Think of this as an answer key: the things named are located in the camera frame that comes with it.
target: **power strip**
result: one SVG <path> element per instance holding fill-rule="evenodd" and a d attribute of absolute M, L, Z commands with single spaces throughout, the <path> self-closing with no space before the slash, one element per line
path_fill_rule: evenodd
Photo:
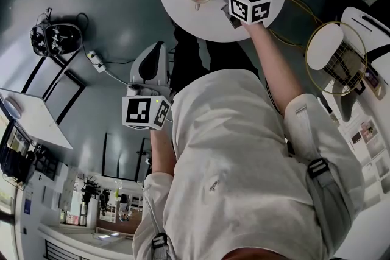
<path fill-rule="evenodd" d="M 89 51 L 89 53 L 87 54 L 87 58 L 90 60 L 90 62 L 98 72 L 104 72 L 107 69 L 102 63 L 102 58 L 100 58 L 100 56 L 98 56 L 98 54 L 96 54 L 94 50 Z"/>

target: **forearm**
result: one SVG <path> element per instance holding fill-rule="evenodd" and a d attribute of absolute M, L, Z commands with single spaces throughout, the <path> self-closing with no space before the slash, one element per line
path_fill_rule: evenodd
<path fill-rule="evenodd" d="M 152 172 L 164 172 L 174 176 L 176 156 L 165 130 L 151 131 Z"/>
<path fill-rule="evenodd" d="M 269 32 L 260 23 L 246 27 L 256 47 L 272 97 L 282 114 L 303 89 Z"/>

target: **shirt sleeve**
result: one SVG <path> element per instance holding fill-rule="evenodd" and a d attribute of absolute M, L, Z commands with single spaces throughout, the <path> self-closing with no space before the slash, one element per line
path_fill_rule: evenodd
<path fill-rule="evenodd" d="M 302 110 L 305 110 L 304 121 L 299 114 Z M 341 184 L 351 198 L 357 216 L 363 207 L 364 197 L 361 164 L 316 97 L 302 94 L 292 100 L 286 108 L 284 123 L 286 134 L 298 157 L 312 161 L 320 154 L 336 166 Z"/>
<path fill-rule="evenodd" d="M 172 181 L 173 176 L 162 172 L 150 174 L 145 179 L 142 221 L 136 229 L 133 240 L 135 260 L 151 259 L 152 239 L 158 233 L 164 232 L 163 213 Z"/>

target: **person's left arm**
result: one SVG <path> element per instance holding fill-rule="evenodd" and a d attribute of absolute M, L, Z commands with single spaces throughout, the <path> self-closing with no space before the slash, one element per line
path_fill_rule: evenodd
<path fill-rule="evenodd" d="M 171 189 L 176 156 L 168 134 L 151 131 L 152 173 L 144 182 L 144 205 L 142 221 L 136 229 L 133 240 L 133 254 L 137 259 L 150 259 L 152 239 L 163 228 L 165 203 Z"/>

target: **white cable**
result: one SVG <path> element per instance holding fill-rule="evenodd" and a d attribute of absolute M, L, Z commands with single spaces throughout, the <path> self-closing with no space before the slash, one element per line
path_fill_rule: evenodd
<path fill-rule="evenodd" d="M 126 82 L 120 80 L 119 78 L 115 77 L 113 74 L 109 73 L 108 71 L 105 71 L 107 73 L 107 75 L 111 76 L 112 78 L 116 79 L 117 81 L 123 83 L 124 85 L 127 86 Z"/>

